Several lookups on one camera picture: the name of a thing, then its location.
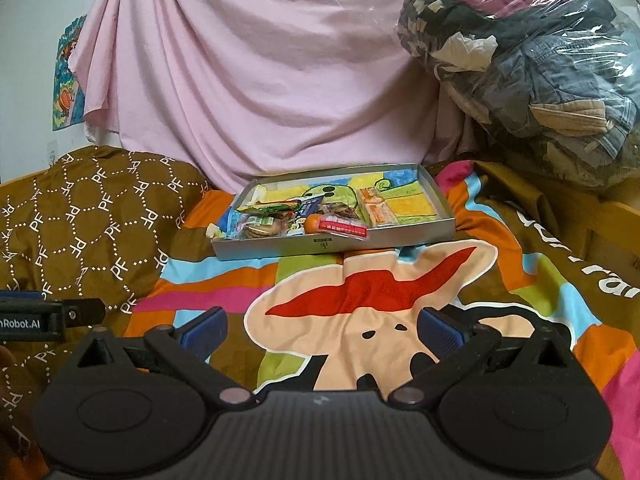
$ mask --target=pink bedsheet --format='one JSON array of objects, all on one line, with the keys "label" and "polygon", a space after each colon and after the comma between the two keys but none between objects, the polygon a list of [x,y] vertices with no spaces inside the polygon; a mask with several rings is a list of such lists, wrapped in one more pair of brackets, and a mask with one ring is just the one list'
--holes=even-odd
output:
[{"label": "pink bedsheet", "polygon": [[468,121],[362,12],[333,0],[97,0],[69,67],[89,123],[229,192],[265,174],[450,157]]}]

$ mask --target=food packet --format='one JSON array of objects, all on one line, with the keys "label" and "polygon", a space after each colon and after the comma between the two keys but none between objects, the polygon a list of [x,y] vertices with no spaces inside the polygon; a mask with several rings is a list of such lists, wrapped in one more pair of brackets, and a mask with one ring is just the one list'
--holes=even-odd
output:
[{"label": "food packet", "polygon": [[282,236],[286,232],[286,219],[273,216],[249,216],[241,231],[243,238],[268,238]]},{"label": "food packet", "polygon": [[323,198],[324,195],[316,195],[305,198],[302,201],[300,208],[290,216],[287,236],[303,235],[305,233],[306,218],[318,211]]},{"label": "food packet", "polygon": [[280,202],[255,202],[240,206],[238,211],[254,216],[271,216],[277,213],[287,213],[297,211],[302,204],[302,200],[291,199]]},{"label": "food packet", "polygon": [[344,202],[329,202],[322,204],[318,208],[318,212],[323,215],[336,215],[340,218],[359,220],[356,210],[353,207],[346,205]]},{"label": "food packet", "polygon": [[361,220],[341,218],[336,215],[309,215],[305,221],[305,233],[331,233],[339,236],[366,240],[369,237],[367,225]]},{"label": "food packet", "polygon": [[362,214],[369,218],[371,227],[398,225],[398,218],[382,198],[377,187],[364,187],[356,191]]},{"label": "food packet", "polygon": [[235,209],[229,212],[226,221],[226,238],[243,240],[245,238],[267,238],[281,236],[287,229],[286,215],[281,218],[256,216],[241,213]]}]

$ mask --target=screw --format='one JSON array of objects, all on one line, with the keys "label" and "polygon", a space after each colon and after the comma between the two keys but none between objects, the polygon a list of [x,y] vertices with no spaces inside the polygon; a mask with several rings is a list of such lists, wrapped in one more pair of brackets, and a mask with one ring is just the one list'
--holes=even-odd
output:
[{"label": "screw", "polygon": [[424,393],[418,388],[405,386],[393,392],[394,399],[403,404],[418,404],[424,399]]},{"label": "screw", "polygon": [[251,392],[245,388],[225,388],[220,392],[220,400],[227,404],[242,404],[251,399]]}]

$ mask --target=bed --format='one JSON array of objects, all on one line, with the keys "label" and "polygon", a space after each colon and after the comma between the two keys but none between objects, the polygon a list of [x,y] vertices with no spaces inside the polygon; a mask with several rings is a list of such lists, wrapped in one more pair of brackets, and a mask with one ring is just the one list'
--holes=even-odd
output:
[{"label": "bed", "polygon": [[[456,215],[452,242],[220,262],[205,232],[224,216],[232,195],[210,189],[185,163],[83,148],[46,172],[0,187],[0,287],[40,290],[46,298],[100,297],[105,324],[125,336],[158,324],[180,326],[219,305],[228,335],[207,361],[264,392],[354,389],[370,377],[385,396],[434,362],[415,338],[425,305],[503,335],[526,336],[552,324],[612,412],[614,431],[598,470],[607,479],[636,478],[638,400],[628,392],[637,389],[640,367],[633,314],[640,282],[631,275],[640,241],[630,234],[640,214],[620,202],[628,200],[626,192],[598,196],[496,162],[458,161],[430,171]],[[96,222],[101,228],[87,232]],[[65,231],[62,223],[75,227]],[[611,258],[604,244],[623,250],[628,261]],[[374,300],[366,308],[326,308],[327,287],[365,294],[380,287],[380,270],[388,280],[380,291],[393,309]],[[421,289],[425,283],[428,290]],[[354,332],[346,354],[327,336]],[[2,395],[11,409],[0,413],[5,479],[46,472],[28,413],[83,333],[71,331],[58,346],[2,348]],[[373,353],[371,341],[377,341]]]}]

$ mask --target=blue gripper pad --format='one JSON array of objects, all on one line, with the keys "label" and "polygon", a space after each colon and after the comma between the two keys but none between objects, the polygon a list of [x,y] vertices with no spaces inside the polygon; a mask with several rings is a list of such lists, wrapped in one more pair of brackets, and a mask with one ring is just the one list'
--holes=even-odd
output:
[{"label": "blue gripper pad", "polygon": [[180,346],[206,360],[226,339],[226,313],[215,306],[174,332]]},{"label": "blue gripper pad", "polygon": [[420,311],[417,330],[420,342],[441,361],[465,343],[462,330],[445,322],[432,308]]}]

